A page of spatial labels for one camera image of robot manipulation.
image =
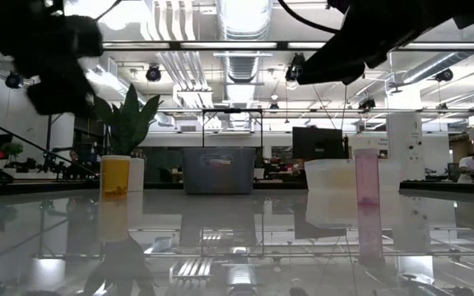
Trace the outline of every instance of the air duct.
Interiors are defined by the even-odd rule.
[[[272,0],[217,0],[217,19],[224,40],[264,40],[272,16]],[[226,95],[231,104],[251,102],[261,59],[259,57],[225,57]],[[245,123],[233,124],[244,127]]]
[[[469,35],[467,41],[474,41],[474,33]],[[423,62],[420,66],[406,72],[402,77],[402,81],[404,83],[417,83],[442,72],[472,55],[474,55],[474,52],[437,54],[426,62]]]

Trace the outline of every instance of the white pillar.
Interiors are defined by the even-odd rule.
[[[420,90],[407,86],[388,94],[390,109],[421,109]],[[402,164],[402,180],[425,179],[422,121],[419,113],[393,113],[387,118],[389,157]]]
[[[71,147],[74,137],[74,115],[64,113],[58,118],[59,114],[53,115],[53,123],[50,132],[50,149]],[[69,158],[70,151],[58,153],[60,156]]]

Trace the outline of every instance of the green plant leaf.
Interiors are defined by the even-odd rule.
[[[150,122],[155,118],[158,107],[160,106],[160,96],[154,96],[147,101],[142,108],[140,114],[138,114],[137,125],[135,132],[132,135],[132,140],[135,143],[135,148],[146,139],[147,132],[149,131]]]
[[[138,112],[138,94],[135,86],[131,84],[123,102],[122,115],[132,119],[138,116]]]
[[[132,151],[132,132],[129,121],[122,115],[120,109],[113,105],[113,122],[111,136],[118,146],[114,149],[116,155],[130,155]]]
[[[111,107],[109,103],[107,103],[104,99],[100,98],[99,96],[95,95],[94,98],[94,110],[96,116],[104,121],[105,124],[111,125],[111,118],[113,117],[113,111],[111,111]]]

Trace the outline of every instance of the glass table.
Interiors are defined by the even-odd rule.
[[[471,295],[474,202],[455,200],[0,197],[0,295]]]

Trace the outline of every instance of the track light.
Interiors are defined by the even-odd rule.
[[[367,100],[360,102],[358,109],[372,109],[374,107],[376,107],[376,102],[374,102],[373,98],[368,98]]]
[[[14,71],[10,71],[10,74],[8,74],[5,80],[5,86],[14,90],[20,89],[23,87],[23,77]]]
[[[451,81],[453,79],[453,71],[451,71],[451,69],[445,69],[442,72],[436,74],[434,79],[438,82]]]
[[[149,70],[146,73],[146,79],[150,82],[158,82],[162,75],[160,74],[159,64],[149,65]]]
[[[285,79],[286,79],[286,87],[290,90],[294,90],[298,83],[297,77],[301,73],[301,68],[304,64],[304,55],[302,53],[296,53],[294,58],[292,58],[292,62],[288,67],[288,71],[286,71]]]

